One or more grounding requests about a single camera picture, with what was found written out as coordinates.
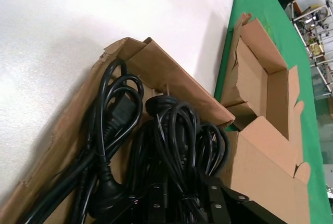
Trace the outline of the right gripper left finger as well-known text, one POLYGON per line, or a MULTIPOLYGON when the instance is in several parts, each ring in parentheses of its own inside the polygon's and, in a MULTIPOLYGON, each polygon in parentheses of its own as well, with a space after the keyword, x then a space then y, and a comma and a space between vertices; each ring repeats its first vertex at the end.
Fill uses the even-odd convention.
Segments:
POLYGON ((154 176, 148 185, 118 200, 97 218, 98 223, 166 223, 166 176, 154 176))

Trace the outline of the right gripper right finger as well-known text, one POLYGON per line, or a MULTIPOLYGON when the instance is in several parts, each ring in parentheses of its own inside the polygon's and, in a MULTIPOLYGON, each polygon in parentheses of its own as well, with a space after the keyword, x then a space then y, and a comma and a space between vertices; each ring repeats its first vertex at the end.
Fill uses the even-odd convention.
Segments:
POLYGON ((221 179, 201 175, 207 223, 284 223, 279 217, 223 185, 221 179))

